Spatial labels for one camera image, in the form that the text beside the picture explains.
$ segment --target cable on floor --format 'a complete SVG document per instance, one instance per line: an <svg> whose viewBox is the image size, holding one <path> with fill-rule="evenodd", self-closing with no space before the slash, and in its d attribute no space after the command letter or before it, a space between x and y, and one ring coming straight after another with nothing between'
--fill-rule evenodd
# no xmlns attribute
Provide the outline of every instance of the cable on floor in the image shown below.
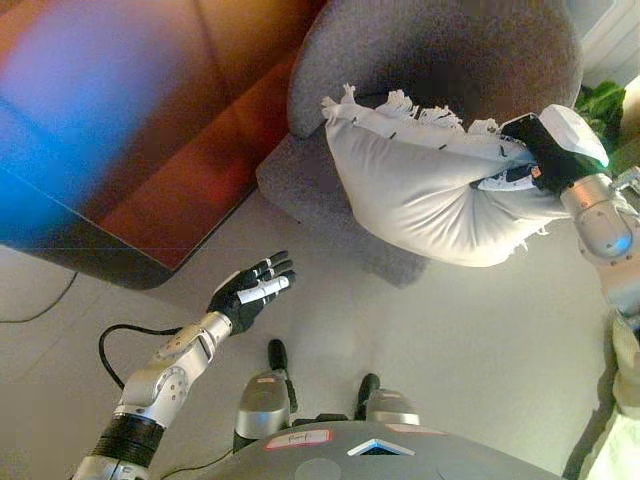
<svg viewBox="0 0 640 480"><path fill-rule="evenodd" d="M203 468L211 467L211 466L215 465L216 463L221 462L222 460L227 458L231 452L233 452L233 449L228 450L227 453L225 453L224 455L222 455L219 458L216 458L212 462L207 463L206 465L200 465L199 467L179 468L177 470L173 470L172 472L166 473L162 477L160 477L160 480L166 480L167 478L175 475L176 473L180 473L180 472L195 472L197 470L202 470Z"/></svg>
<svg viewBox="0 0 640 480"><path fill-rule="evenodd" d="M43 316L45 313L47 313L49 310L51 310L53 307L55 307L58 303L60 303L60 301L64 298L64 296L67 294L67 292L69 291L69 289L73 286L73 284L76 281L76 278L78 278L78 272L75 272L73 274L73 276L71 277L71 280L69 281L69 283L67 284L67 286L64 288L64 290L62 290L62 293L60 293L60 295L58 295L58 298L56 298L53 303L51 303L51 305L49 305L47 308L45 308L44 310L42 310L40 313L29 317L29 318L23 318L21 320L0 320L0 324L11 324L11 323L29 323L32 322L34 320L36 320L37 318L40 318L41 316Z"/></svg>
<svg viewBox="0 0 640 480"><path fill-rule="evenodd" d="M100 335L100 339L98 340L98 354L100 355L100 361L102 362L102 366L107 371L109 376L113 379L113 381L116 382L118 387L120 387L120 390L123 390L124 382L120 380L120 377L118 376L118 374L111 367L111 364L109 363L109 360L107 359L107 355L105 354L105 351L104 351L104 342L107 339L107 336L111 332L114 332L116 330L133 330L134 332L146 333L148 335L169 336L169 335L175 335L181 329L182 329L181 327L178 327L178 328L170 328L168 330L151 330L150 328L139 327L137 325L129 325L126 323L111 325L104 332L102 332L102 335Z"/></svg>

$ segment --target gray armchair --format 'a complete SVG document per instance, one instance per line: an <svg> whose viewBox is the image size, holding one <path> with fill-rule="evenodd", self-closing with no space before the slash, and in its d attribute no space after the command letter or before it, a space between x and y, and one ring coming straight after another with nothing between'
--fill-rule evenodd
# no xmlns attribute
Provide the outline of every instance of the gray armchair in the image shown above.
<svg viewBox="0 0 640 480"><path fill-rule="evenodd" d="M260 191L298 221L330 232L366 270L398 287L415 282L428 259L374 237L353 218L320 101L339 100L344 83L368 106L402 89L422 106L449 105L467 126L550 103L571 106L582 78L577 35L564 2L536 4L329 1L300 50L289 92L291 133L258 167Z"/></svg>

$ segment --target white wall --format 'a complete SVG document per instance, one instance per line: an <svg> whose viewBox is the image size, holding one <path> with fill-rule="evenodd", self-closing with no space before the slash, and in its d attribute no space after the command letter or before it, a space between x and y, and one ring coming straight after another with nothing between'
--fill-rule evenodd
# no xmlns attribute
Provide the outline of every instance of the white wall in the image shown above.
<svg viewBox="0 0 640 480"><path fill-rule="evenodd" d="M626 85L640 73L640 0L568 0L584 51L583 84Z"/></svg>
<svg viewBox="0 0 640 480"><path fill-rule="evenodd" d="M620 123L621 145L640 136L640 75L626 86Z"/></svg>

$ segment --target white pillow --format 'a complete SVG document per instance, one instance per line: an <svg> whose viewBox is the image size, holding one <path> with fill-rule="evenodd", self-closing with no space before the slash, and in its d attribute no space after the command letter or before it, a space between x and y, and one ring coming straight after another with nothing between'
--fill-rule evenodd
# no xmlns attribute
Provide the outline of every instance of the white pillow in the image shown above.
<svg viewBox="0 0 640 480"><path fill-rule="evenodd" d="M486 192L469 183L531 162L515 142L495 135L493 120L465 132L448 110L418 108L401 91L375 110L357 105L345 86L340 104L323 101L327 141L364 228L411 252L458 265L505 261L562 204L537 188Z"/></svg>

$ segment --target robot finger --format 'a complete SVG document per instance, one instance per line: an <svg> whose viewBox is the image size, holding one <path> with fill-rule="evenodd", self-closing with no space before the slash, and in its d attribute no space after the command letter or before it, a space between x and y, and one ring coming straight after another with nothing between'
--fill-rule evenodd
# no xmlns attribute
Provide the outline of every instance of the robot finger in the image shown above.
<svg viewBox="0 0 640 480"><path fill-rule="evenodd" d="M257 279L274 265L282 262L283 260L286 260L288 256L289 256L289 252L286 250L283 250L281 252L276 253L275 255L272 255L271 257L265 258L264 260L258 262L256 265L251 267L248 271L252 272L254 275L254 278Z"/></svg>
<svg viewBox="0 0 640 480"><path fill-rule="evenodd" d="M240 275L241 276L237 285L238 289L254 288L258 285L258 283L260 283L258 281L258 277L256 276L256 271L253 267L249 270L245 270Z"/></svg>
<svg viewBox="0 0 640 480"><path fill-rule="evenodd" d="M260 277L258 277L258 280L261 282L271 280L272 278L279 276L282 272L291 270L291 267L293 267L293 262L291 260L286 260L269 268L266 272L260 275Z"/></svg>
<svg viewBox="0 0 640 480"><path fill-rule="evenodd" d="M289 270L284 272L282 275L274 278L273 280L261 282L255 287L241 290L237 293L237 295L240 299L240 303L245 305L247 303L254 302L256 300L260 300L272 294L278 293L281 290L287 289L293 282L295 282L295 279L296 274L293 272L293 270Z"/></svg>

